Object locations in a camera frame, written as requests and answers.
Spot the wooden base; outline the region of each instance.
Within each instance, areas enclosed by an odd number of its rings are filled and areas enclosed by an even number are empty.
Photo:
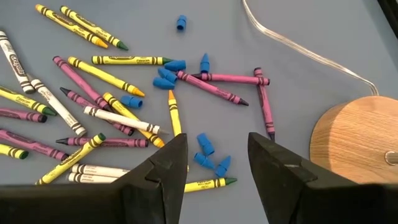
[[[329,109],[315,125],[310,160],[354,182],[398,182],[398,166],[384,155],[398,152],[398,101],[367,96]]]

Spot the blue pencil eraser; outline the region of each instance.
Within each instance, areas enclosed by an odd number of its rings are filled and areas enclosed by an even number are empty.
[[[155,77],[154,81],[152,82],[154,86],[157,88],[161,88],[163,90],[174,90],[174,84],[168,81],[165,78]]]
[[[168,63],[164,64],[164,67],[167,70],[177,72],[179,70],[186,69],[187,65],[185,64],[185,60],[174,60],[172,62],[168,62]]]
[[[209,73],[209,71],[210,71],[209,56],[207,55],[207,53],[205,53],[200,61],[200,72]]]
[[[201,165],[203,167],[206,167],[208,169],[214,169],[215,168],[214,163],[209,158],[207,158],[206,156],[204,156],[200,152],[197,152],[195,154],[195,156],[193,157],[193,160],[195,162],[199,163],[199,165]]]
[[[217,177],[225,177],[229,165],[231,165],[231,156],[227,156],[223,161],[220,162],[220,164],[218,164],[215,172]]]
[[[187,25],[187,17],[184,15],[181,15],[177,19],[177,30],[183,31],[185,30],[185,26]]]
[[[157,73],[160,75],[160,77],[167,79],[173,84],[175,84],[175,81],[177,80],[177,76],[166,68],[158,68]]]
[[[120,102],[127,107],[139,109],[142,106],[142,99],[131,96],[131,95],[124,95],[120,98]]]
[[[205,156],[210,156],[214,153],[214,147],[207,138],[205,133],[199,134],[197,136],[197,140]]]

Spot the eraser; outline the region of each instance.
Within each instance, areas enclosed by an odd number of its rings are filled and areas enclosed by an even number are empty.
[[[155,77],[152,83],[157,88],[161,88],[163,90],[174,90],[174,84],[168,81],[165,78]]]
[[[209,71],[210,71],[209,56],[207,55],[207,53],[205,53],[200,61],[200,72],[209,73]]]
[[[164,67],[167,70],[177,72],[179,70],[186,69],[187,65],[185,64],[185,60],[174,60],[172,62],[164,64]]]
[[[175,81],[177,80],[177,76],[166,68],[158,68],[157,73],[160,75],[160,77],[167,79],[173,84],[175,84]]]
[[[202,153],[197,152],[195,154],[195,156],[193,157],[193,160],[197,163],[199,163],[199,165],[206,167],[208,169],[214,169],[214,163],[207,158],[206,156],[204,156]]]
[[[187,17],[184,15],[179,16],[177,19],[177,30],[184,31],[186,25],[187,25]]]
[[[210,156],[214,153],[214,147],[205,133],[199,134],[197,140],[205,156]]]
[[[231,156],[227,156],[224,160],[218,164],[216,168],[216,176],[217,177],[225,177],[225,174],[228,171],[229,165],[231,165]]]
[[[131,96],[131,95],[124,95],[120,99],[120,102],[127,107],[139,109],[142,106],[142,99]]]

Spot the pink crayon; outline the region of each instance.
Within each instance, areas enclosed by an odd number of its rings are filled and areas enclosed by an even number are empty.
[[[88,142],[90,138],[64,138],[56,140],[57,143],[66,144],[68,146],[82,146]],[[148,139],[106,139],[101,146],[109,147],[148,147]]]
[[[234,83],[245,83],[252,85],[269,85],[269,78],[264,77],[247,77],[243,75],[224,75],[214,73],[202,73],[192,75],[195,78],[199,78],[203,81],[221,81],[221,82],[234,82]]]
[[[202,90],[206,90],[214,95],[217,95],[219,97],[222,97],[228,101],[231,101],[233,103],[236,103],[238,105],[245,105],[245,106],[249,106],[249,103],[247,103],[246,101],[244,101],[242,98],[229,93],[225,90],[222,90],[216,86],[210,85],[208,83],[205,83],[204,81],[201,81],[193,76],[191,76],[190,74],[187,74],[183,71],[178,71],[177,72],[177,77],[181,80],[184,80],[188,83],[191,83],[192,85],[195,85],[199,88],[201,88]]]
[[[66,154],[62,151],[53,149],[50,146],[46,146],[39,142],[27,139],[18,134],[14,134],[5,129],[0,129],[0,138],[7,140],[9,142],[12,142],[20,147],[24,147],[26,149],[30,149],[30,150],[39,152],[41,154],[45,154],[46,156],[52,157],[54,159],[58,159],[60,161],[66,159],[69,156],[68,154]]]
[[[52,59],[55,64],[61,68],[61,70],[67,74],[80,88],[87,93],[87,95],[94,100],[100,108],[106,111],[113,112],[112,107],[104,100],[104,98],[98,94],[79,74],[77,74],[66,61],[61,57],[55,56]]]
[[[80,106],[82,106],[82,107],[91,106],[94,108],[98,108],[97,106],[93,105],[88,100],[84,99],[82,96],[75,93],[74,91],[68,90],[63,87],[60,87],[60,89],[63,92],[63,94],[65,94],[69,99],[71,99],[75,103],[79,104]],[[110,121],[106,121],[106,122],[108,122],[109,124],[112,124],[112,126],[114,126],[117,130],[123,132],[124,134],[127,134],[128,136],[131,136],[135,131],[134,128],[123,125],[123,124],[114,123],[114,122],[110,122]]]
[[[254,69],[255,77],[262,77],[262,70],[260,67]],[[275,127],[272,119],[271,107],[269,106],[268,96],[266,88],[264,86],[257,86],[257,92],[260,98],[260,105],[262,109],[262,115],[264,115],[264,122],[266,123],[266,129],[271,140],[275,141]]]
[[[31,113],[20,110],[8,109],[8,108],[0,108],[0,116],[7,118],[15,118],[21,119],[25,121],[33,121],[44,123],[47,120],[47,116],[39,113]]]

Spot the green crayon tip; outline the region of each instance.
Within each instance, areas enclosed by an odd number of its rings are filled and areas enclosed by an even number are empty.
[[[106,136],[103,133],[99,133],[98,137],[100,140],[104,141],[106,139]]]
[[[164,57],[162,63],[163,63],[163,65],[164,65],[164,64],[169,63],[169,62],[172,62],[172,61],[174,61],[174,60]]]
[[[56,116],[57,115],[57,112],[55,112],[54,110],[52,110],[49,107],[44,108],[42,113],[45,114],[45,115],[50,115],[50,116]]]
[[[29,155],[29,152],[25,151],[25,152],[23,152],[23,153],[21,153],[21,154],[19,155],[19,158],[20,158],[20,159],[25,159],[25,158],[27,157],[27,155]]]
[[[117,46],[118,48],[122,49],[122,50],[129,50],[129,48],[128,48],[126,45],[124,45],[124,43],[121,42],[121,41],[119,41],[119,42],[116,44],[116,46]]]
[[[233,182],[238,181],[237,178],[225,178],[225,185],[232,184]]]

